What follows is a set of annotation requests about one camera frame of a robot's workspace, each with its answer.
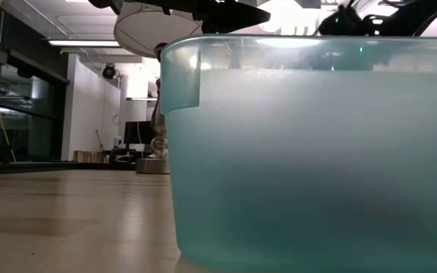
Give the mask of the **white table lamp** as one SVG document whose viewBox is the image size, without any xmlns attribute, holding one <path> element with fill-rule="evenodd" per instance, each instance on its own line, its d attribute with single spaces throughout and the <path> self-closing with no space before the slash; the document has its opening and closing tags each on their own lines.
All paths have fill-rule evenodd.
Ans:
<svg viewBox="0 0 437 273">
<path fill-rule="evenodd" d="M 136 55 L 158 58 L 166 44 L 201 32 L 202 23 L 192 14 L 170 8 L 164 11 L 157 4 L 125 2 L 115 22 L 114 35 L 118 44 Z M 137 159 L 136 171 L 142 174 L 168 174 L 168 144 L 164 116 L 158 99 L 151 116 L 154 137 L 151 154 Z"/>
</svg>

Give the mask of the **ceiling light strip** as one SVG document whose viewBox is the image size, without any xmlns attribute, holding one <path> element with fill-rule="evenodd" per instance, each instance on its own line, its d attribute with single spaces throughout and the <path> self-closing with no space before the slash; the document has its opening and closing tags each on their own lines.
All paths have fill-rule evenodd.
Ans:
<svg viewBox="0 0 437 273">
<path fill-rule="evenodd" d="M 49 40 L 52 46 L 60 47 L 82 47 L 82 48 L 119 48 L 117 41 L 113 40 Z"/>
</svg>

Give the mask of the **green translucent plastic bin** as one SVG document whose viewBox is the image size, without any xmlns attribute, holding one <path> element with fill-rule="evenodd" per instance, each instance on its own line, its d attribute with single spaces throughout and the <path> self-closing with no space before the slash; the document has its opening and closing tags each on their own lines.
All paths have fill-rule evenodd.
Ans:
<svg viewBox="0 0 437 273">
<path fill-rule="evenodd" d="M 437 273 L 437 38 L 180 39 L 161 111 L 188 259 Z"/>
</svg>

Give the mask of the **wooden crate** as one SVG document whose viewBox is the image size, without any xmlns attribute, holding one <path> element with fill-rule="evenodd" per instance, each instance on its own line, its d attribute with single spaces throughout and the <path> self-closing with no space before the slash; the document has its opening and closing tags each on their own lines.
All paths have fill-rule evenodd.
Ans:
<svg viewBox="0 0 437 273">
<path fill-rule="evenodd" d="M 79 151 L 73 153 L 73 161 L 78 163 L 103 163 L 105 155 L 96 151 Z"/>
</svg>

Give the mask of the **black desk monitor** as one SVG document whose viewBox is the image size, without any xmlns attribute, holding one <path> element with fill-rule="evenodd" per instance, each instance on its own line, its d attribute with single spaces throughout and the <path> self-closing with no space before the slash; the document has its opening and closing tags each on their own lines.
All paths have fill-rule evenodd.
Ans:
<svg viewBox="0 0 437 273">
<path fill-rule="evenodd" d="M 128 121 L 124 128 L 124 143 L 150 144 L 155 132 L 150 121 Z"/>
</svg>

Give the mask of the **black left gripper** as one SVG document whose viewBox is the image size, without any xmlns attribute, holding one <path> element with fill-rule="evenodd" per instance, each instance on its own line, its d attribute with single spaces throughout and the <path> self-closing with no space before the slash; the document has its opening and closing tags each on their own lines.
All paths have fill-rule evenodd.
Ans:
<svg viewBox="0 0 437 273">
<path fill-rule="evenodd" d="M 190 13 L 193 20 L 201 22 L 203 33 L 231 33 L 236 30 L 262 24 L 271 14 L 235 0 L 161 0 L 162 10 Z"/>
</svg>

